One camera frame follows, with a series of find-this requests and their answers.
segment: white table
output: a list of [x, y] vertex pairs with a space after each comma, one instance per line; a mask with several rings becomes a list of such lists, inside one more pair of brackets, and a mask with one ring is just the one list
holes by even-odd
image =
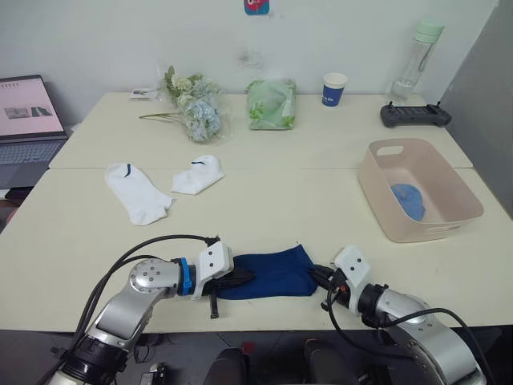
[[[172, 170], [145, 169], [161, 191]], [[276, 252], [301, 243], [315, 263], [359, 245], [376, 283], [452, 309], [472, 326], [513, 323], [513, 223], [475, 171], [458, 173], [484, 206], [484, 215], [444, 240], [389, 241], [379, 227], [354, 170], [232, 170], [199, 196], [181, 196], [167, 218], [144, 227], [128, 220], [100, 169], [53, 169], [40, 180], [0, 234], [0, 329], [70, 331], [93, 285], [133, 245], [169, 233], [219, 234], [235, 253]], [[166, 241], [144, 252], [194, 262], [201, 242]], [[121, 290], [123, 268], [100, 301]], [[159, 303], [147, 332], [331, 329], [320, 303], [307, 298], [220, 300], [209, 319], [207, 299]], [[337, 306], [341, 327], [360, 320]], [[443, 320], [455, 326], [450, 319]]]
[[[106, 94], [53, 159], [50, 168], [106, 168], [128, 162], [139, 168], [186, 168], [198, 156], [217, 156], [224, 169], [358, 168], [369, 143], [417, 137], [431, 142], [454, 168], [472, 163], [445, 128], [386, 128], [379, 117], [384, 95], [345, 95], [338, 108], [327, 108], [319, 95], [297, 97], [294, 129], [248, 129], [246, 95], [226, 95], [233, 137], [205, 145], [191, 142], [179, 124], [138, 119], [170, 111], [161, 103], [129, 100], [126, 93]], [[410, 103], [424, 104], [414, 95]]]

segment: wire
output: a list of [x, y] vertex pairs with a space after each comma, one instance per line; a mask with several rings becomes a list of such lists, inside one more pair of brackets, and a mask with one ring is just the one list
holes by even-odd
[[497, 383], [495, 382], [495, 378], [491, 372], [490, 365], [488, 364], [487, 358], [483, 352], [483, 349], [479, 345], [479, 342], [478, 342], [477, 338], [475, 337], [474, 333], [472, 333], [472, 330], [470, 329], [470, 327], [455, 312], [453, 312], [451, 310], [444, 309], [442, 307], [434, 307], [432, 309], [420, 310], [420, 311], [416, 311], [415, 313], [408, 314], [405, 317], [401, 317], [401, 318], [395, 319], [393, 321], [384, 322], [383, 324], [380, 325], [380, 327], [396, 326], [399, 323], [409, 321], [412, 318], [417, 318], [417, 317], [421, 317], [423, 315], [434, 314], [434, 313], [449, 314], [452, 318], [454, 318], [454, 320], [456, 320], [456, 322], [458, 322], [461, 325], [463, 330], [471, 338], [472, 343], [474, 344], [474, 347], [478, 352], [478, 356], [482, 362], [482, 365], [484, 367], [484, 371], [486, 372], [488, 381], [490, 381], [491, 385], [497, 385]]
[[351, 338], [347, 336], [346, 333], [340, 328], [340, 326], [337, 323], [337, 319], [335, 319], [335, 315], [333, 314], [333, 299], [331, 298], [333, 294], [333, 290], [331, 286], [328, 286], [328, 296], [326, 298], [326, 302], [328, 305], [328, 313], [329, 318], [331, 318], [331, 323], [333, 326], [335, 326], [335, 330], [339, 333], [339, 335], [352, 347], [356, 347], [357, 349], [364, 351], [365, 353], [376, 355], [379, 357], [387, 358], [387, 359], [404, 359], [404, 360], [411, 360], [412, 358], [407, 355], [392, 355], [390, 353], [384, 353], [381, 351], [375, 351], [373, 349], [370, 349], [369, 347], [360, 345], [359, 343], [353, 341]]
[[[118, 270], [122, 266], [126, 265], [127, 263], [136, 261], [138, 259], [145, 259], [145, 258], [149, 258], [149, 257], [154, 258], [151, 255], [139, 255], [137, 257], [131, 257], [131, 258], [128, 258], [128, 257], [130, 257], [137, 250], [142, 249], [144, 246], [150, 245], [155, 242], [166, 241], [166, 240], [170, 240], [170, 239], [193, 239], [193, 240], [197, 240], [197, 241], [203, 241], [208, 246], [210, 246], [220, 240], [218, 237], [202, 237], [199, 235], [191, 235], [191, 234], [172, 234], [172, 235], [163, 235], [162, 237], [155, 237], [152, 239], [148, 239], [147, 241], [141, 242], [138, 245], [129, 249], [125, 254], [123, 254], [121, 257], [118, 258], [118, 260], [112, 265], [112, 267], [107, 271], [107, 273], [102, 277], [102, 279], [99, 280], [99, 282], [96, 284], [95, 288], [92, 290], [91, 295], [87, 299], [86, 305], [84, 306], [82, 315], [80, 316], [79, 323], [75, 329], [75, 333], [74, 333], [71, 345], [67, 351], [73, 351], [79, 344], [80, 340], [82, 339], [83, 334], [86, 331], [86, 328], [89, 325], [89, 322], [91, 321], [92, 315], [95, 312], [96, 305], [98, 304], [98, 301], [103, 292], [103, 289], [107, 285], [107, 282], [108, 282], [109, 278], [111, 277], [111, 275], [116, 270]], [[52, 366], [39, 379], [39, 381], [36, 383], [36, 385], [44, 385], [48, 381], [48, 379], [61, 367], [61, 365], [64, 362], [65, 362], [65, 359], [61, 358], [54, 366]]]
[[136, 346], [134, 348], [134, 361], [135, 361], [135, 363], [146, 363], [147, 362], [146, 359], [150, 355], [150, 347], [149, 347], [149, 345], [146, 345], [146, 355], [144, 356], [143, 359], [139, 358], [139, 348], [140, 348], [140, 346]]
[[168, 341], [168, 343], [169, 343], [170, 345], [176, 345], [176, 343], [174, 343], [174, 342], [171, 340], [171, 337], [169, 337], [169, 333], [166, 333], [166, 339], [167, 339], [167, 341]]
[[224, 337], [221, 335], [221, 333], [216, 333], [216, 335], [217, 335], [217, 337], [219, 337], [219, 339], [220, 339], [221, 341], [223, 341], [223, 342], [226, 344], [226, 346], [227, 346], [227, 347], [232, 347], [232, 344], [231, 344], [230, 342], [228, 342], [228, 341], [226, 340], [226, 338], [224, 338]]

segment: game controller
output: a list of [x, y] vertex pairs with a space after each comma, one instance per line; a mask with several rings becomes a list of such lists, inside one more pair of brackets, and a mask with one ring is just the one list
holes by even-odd
[[440, 108], [440, 102], [419, 107], [395, 107], [390, 102], [382, 107], [380, 116], [388, 128], [413, 124], [433, 124], [442, 127], [452, 119], [447, 111]]

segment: plastic bottle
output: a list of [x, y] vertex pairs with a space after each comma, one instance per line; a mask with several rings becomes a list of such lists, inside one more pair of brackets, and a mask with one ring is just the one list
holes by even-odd
[[445, 26], [428, 20], [422, 20], [418, 24], [410, 60], [402, 75], [392, 83], [391, 96], [394, 102], [403, 103], [408, 99], [444, 28]]

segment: blue paper cup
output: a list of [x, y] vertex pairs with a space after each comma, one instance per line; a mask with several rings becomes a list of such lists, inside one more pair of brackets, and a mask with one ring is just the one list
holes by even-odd
[[326, 107], [336, 107], [340, 103], [348, 78], [339, 72], [330, 72], [323, 79], [322, 103]]

